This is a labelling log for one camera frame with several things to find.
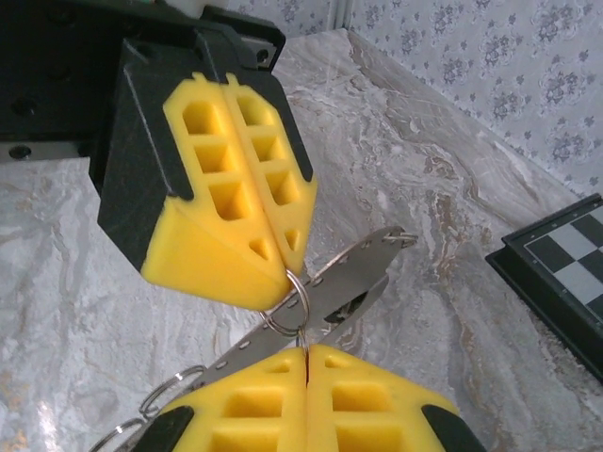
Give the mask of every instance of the yellow foam gripper pad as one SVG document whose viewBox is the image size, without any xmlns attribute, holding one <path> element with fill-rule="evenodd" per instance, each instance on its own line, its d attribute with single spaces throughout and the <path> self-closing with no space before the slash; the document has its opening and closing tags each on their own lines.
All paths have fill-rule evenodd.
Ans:
<svg viewBox="0 0 603 452">
<path fill-rule="evenodd" d="M 446 452 L 422 412 L 442 396 L 326 346 L 291 348 L 170 405 L 194 410 L 174 452 Z"/>
<path fill-rule="evenodd" d="M 317 194 L 278 111 L 228 74 L 184 80 L 163 109 L 194 198 L 165 200 L 141 274 L 151 283 L 266 310 L 302 270 Z"/>
<path fill-rule="evenodd" d="M 194 416 L 173 452 L 304 452 L 305 380 L 291 348 L 175 400 Z"/>
</svg>

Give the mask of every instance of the gray marble surface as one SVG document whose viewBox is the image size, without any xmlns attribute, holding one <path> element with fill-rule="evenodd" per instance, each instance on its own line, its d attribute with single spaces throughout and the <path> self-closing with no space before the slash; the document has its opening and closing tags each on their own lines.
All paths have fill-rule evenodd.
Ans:
<svg viewBox="0 0 603 452">
<path fill-rule="evenodd" d="M 320 182 L 307 266 L 384 225 L 419 234 L 345 338 L 439 391 L 489 450 L 603 450 L 603 389 L 483 260 L 567 189 L 344 31 L 276 74 Z M 0 166 L 0 450 L 74 451 L 256 314 L 146 283 L 95 223 L 86 160 Z"/>
</svg>

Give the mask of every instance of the floral wallpaper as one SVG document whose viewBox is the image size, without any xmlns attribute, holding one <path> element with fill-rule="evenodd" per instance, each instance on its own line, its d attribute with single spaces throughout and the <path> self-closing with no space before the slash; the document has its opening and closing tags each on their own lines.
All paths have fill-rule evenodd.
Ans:
<svg viewBox="0 0 603 452">
<path fill-rule="evenodd" d="M 603 192 L 603 1 L 356 0 L 350 29 L 578 194 Z"/>
<path fill-rule="evenodd" d="M 329 0 L 228 1 L 229 9 L 268 19 L 277 24 L 288 38 L 324 31 L 330 7 Z"/>
</svg>

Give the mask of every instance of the metal ring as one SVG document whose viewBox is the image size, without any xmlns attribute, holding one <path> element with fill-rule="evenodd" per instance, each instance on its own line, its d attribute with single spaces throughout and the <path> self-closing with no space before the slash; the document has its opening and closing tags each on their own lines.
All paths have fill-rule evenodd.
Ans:
<svg viewBox="0 0 603 452">
<path fill-rule="evenodd" d="M 295 340 L 295 345 L 296 347 L 302 347 L 304 356 L 308 356 L 310 345 L 308 344 L 308 338 L 305 337 L 305 330 L 303 328 L 298 329 L 298 337 Z"/>
<path fill-rule="evenodd" d="M 191 375 L 202 374 L 205 370 L 204 365 L 193 365 L 181 372 L 176 372 L 173 374 L 173 377 L 166 379 L 142 400 L 139 407 L 139 413 L 142 414 L 142 417 L 147 421 L 153 419 L 161 409 L 159 407 L 152 407 L 151 404 L 155 402 L 159 396 L 163 395 L 163 393 L 170 389 L 174 384 L 179 383 Z"/>
<path fill-rule="evenodd" d="M 98 443 L 96 443 L 89 452 L 99 452 L 109 441 L 111 441 L 116 436 L 120 436 L 126 430 L 134 427 L 134 426 L 144 426 L 145 422 L 139 417 L 135 417 L 128 421 L 125 421 L 123 424 L 119 424 L 111 431 L 108 432 L 103 438 L 100 439 Z"/>
<path fill-rule="evenodd" d="M 270 315 L 263 311 L 260 311 L 260 315 L 273 331 L 282 334 L 284 337 L 296 337 L 299 330 L 305 330 L 308 320 L 310 319 L 310 299 L 308 298 L 308 292 L 305 290 L 305 286 L 291 270 L 286 271 L 286 276 L 293 283 L 293 286 L 295 287 L 295 290 L 298 291 L 298 294 L 300 294 L 300 300 L 303 306 L 303 322 L 298 328 L 293 329 L 279 325 L 272 319 Z M 284 302 L 290 302 L 290 298 L 285 299 Z"/>
</svg>

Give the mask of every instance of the chessboard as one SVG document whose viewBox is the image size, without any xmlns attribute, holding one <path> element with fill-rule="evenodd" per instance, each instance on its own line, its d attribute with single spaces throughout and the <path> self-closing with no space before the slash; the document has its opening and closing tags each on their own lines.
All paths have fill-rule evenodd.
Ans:
<svg viewBox="0 0 603 452">
<path fill-rule="evenodd" d="M 486 261 L 603 382 L 603 201 L 593 195 L 502 239 Z"/>
</svg>

